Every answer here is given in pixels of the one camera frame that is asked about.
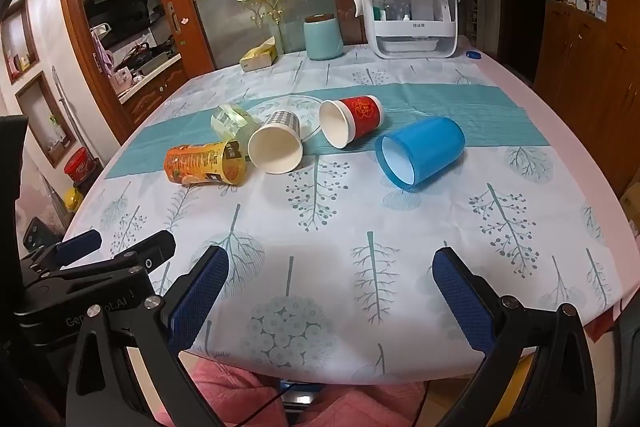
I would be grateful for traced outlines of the teal canister with brown lid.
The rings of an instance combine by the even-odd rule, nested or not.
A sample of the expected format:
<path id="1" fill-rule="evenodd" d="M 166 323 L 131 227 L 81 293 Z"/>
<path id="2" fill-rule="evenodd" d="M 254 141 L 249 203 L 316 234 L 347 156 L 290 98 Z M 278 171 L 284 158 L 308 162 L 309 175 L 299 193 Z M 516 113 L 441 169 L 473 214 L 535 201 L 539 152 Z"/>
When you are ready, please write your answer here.
<path id="1" fill-rule="evenodd" d="M 337 58 L 344 53 L 340 25 L 331 13 L 306 16 L 304 38 L 309 60 L 332 60 L 332 58 Z"/>

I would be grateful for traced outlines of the blue plastic cup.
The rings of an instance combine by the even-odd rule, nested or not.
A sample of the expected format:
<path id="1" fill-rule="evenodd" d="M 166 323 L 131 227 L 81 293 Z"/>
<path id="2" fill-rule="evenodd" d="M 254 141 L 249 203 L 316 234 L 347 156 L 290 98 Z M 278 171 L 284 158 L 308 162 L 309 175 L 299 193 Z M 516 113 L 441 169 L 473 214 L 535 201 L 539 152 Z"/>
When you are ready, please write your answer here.
<path id="1" fill-rule="evenodd" d="M 401 190 L 410 191 L 462 155 L 465 136 L 448 117 L 427 117 L 375 141 L 375 156 L 387 179 Z"/>

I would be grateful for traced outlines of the yellow tissue box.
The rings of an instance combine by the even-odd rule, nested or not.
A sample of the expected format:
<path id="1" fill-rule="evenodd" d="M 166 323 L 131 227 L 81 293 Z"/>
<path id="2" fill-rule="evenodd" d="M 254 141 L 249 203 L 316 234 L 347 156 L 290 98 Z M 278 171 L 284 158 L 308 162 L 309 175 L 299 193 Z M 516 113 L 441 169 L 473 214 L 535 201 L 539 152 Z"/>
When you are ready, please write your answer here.
<path id="1" fill-rule="evenodd" d="M 240 60 L 243 72 L 254 72 L 254 70 L 270 67 L 278 59 L 278 49 L 276 38 L 270 37 L 260 46 L 255 46 L 248 50 Z"/>

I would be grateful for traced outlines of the red bucket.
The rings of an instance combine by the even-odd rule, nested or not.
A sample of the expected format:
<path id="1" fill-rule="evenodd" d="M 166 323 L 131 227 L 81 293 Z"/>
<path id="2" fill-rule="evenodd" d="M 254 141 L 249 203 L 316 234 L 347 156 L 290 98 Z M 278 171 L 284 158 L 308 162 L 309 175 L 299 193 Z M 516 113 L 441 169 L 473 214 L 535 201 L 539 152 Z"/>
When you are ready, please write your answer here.
<path id="1" fill-rule="evenodd" d="M 64 166 L 64 173 L 74 183 L 84 181 L 89 173 L 96 165 L 96 160 L 91 153 L 84 147 L 79 147 Z"/>

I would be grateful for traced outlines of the white storage box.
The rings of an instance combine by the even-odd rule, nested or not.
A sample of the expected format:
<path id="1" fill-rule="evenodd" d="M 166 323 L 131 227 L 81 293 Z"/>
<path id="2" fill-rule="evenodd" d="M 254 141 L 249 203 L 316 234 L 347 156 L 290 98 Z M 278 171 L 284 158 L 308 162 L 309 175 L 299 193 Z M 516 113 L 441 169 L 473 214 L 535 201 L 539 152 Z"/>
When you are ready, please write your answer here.
<path id="1" fill-rule="evenodd" d="M 372 51 L 394 58 L 447 58 L 458 44 L 458 0 L 361 0 Z"/>

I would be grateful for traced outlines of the white striped paper cup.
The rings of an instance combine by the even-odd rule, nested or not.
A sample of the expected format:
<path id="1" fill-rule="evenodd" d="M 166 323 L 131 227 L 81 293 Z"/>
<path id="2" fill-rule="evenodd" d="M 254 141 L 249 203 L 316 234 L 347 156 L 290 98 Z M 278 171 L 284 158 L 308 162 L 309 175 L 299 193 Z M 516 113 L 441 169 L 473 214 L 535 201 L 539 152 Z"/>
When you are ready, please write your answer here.
<path id="1" fill-rule="evenodd" d="M 298 117 L 289 110 L 276 110 L 248 140 L 250 161 L 270 174 L 293 171 L 303 158 L 299 133 Z"/>

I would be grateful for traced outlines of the clear green plastic cup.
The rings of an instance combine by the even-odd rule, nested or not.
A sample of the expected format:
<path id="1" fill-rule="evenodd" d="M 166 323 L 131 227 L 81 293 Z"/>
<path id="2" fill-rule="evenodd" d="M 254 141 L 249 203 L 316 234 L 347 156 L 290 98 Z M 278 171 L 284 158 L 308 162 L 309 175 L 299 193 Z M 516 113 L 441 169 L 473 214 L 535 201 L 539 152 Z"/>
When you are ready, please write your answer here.
<path id="1" fill-rule="evenodd" d="M 236 104 L 221 104 L 213 108 L 210 127 L 221 141 L 238 141 L 244 154 L 247 153 L 250 137 L 260 124 L 252 115 Z"/>

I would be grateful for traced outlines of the wooden cabinet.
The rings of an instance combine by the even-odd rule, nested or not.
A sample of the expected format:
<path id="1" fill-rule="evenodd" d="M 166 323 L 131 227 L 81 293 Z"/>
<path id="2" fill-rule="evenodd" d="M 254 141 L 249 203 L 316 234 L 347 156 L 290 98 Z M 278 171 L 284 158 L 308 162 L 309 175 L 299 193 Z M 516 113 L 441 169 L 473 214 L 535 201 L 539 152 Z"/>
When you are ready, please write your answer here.
<path id="1" fill-rule="evenodd" d="M 534 90 L 622 195 L 639 169 L 639 0 L 546 0 Z"/>

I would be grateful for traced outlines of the pink fleece clothing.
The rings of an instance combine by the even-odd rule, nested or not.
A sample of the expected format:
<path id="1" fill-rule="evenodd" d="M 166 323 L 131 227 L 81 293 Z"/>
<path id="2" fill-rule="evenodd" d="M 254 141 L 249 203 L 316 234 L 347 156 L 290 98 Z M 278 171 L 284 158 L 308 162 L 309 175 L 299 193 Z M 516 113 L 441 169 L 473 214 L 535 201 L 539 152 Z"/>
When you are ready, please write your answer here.
<path id="1" fill-rule="evenodd" d="M 227 426 L 285 426 L 288 419 L 274 378 L 203 360 L 189 375 Z M 327 385 L 297 418 L 299 426 L 411 426 L 426 384 Z"/>

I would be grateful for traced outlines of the small blue lid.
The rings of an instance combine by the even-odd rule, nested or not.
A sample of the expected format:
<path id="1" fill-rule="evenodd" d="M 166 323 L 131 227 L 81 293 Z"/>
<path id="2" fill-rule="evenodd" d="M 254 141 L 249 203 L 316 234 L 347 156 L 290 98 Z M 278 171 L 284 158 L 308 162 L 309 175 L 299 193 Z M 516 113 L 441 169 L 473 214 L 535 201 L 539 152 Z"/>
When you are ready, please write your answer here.
<path id="1" fill-rule="evenodd" d="M 474 50 L 467 50 L 466 56 L 472 58 L 472 60 L 480 60 L 482 58 L 482 54 Z"/>

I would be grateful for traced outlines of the orange yellow printed cup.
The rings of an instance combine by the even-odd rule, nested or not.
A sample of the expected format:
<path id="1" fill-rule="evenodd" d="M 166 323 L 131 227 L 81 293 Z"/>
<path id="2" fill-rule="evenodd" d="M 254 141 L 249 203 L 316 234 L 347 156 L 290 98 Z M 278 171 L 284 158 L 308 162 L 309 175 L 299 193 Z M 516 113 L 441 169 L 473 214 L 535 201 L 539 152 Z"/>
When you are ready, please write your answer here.
<path id="1" fill-rule="evenodd" d="M 202 184 L 240 185 L 246 160 L 236 140 L 204 145 L 180 145 L 165 155 L 163 168 L 168 180 L 184 186 Z"/>

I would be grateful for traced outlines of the red paper cup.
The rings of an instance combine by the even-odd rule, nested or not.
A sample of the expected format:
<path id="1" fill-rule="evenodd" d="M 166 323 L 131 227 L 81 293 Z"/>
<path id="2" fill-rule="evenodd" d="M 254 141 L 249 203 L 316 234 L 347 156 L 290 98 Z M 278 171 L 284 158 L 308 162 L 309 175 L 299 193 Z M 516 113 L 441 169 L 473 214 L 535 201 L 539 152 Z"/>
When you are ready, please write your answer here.
<path id="1" fill-rule="evenodd" d="M 378 129 L 384 116 L 384 108 L 374 95 L 326 100 L 319 108 L 320 128 L 335 148 L 345 148 Z"/>

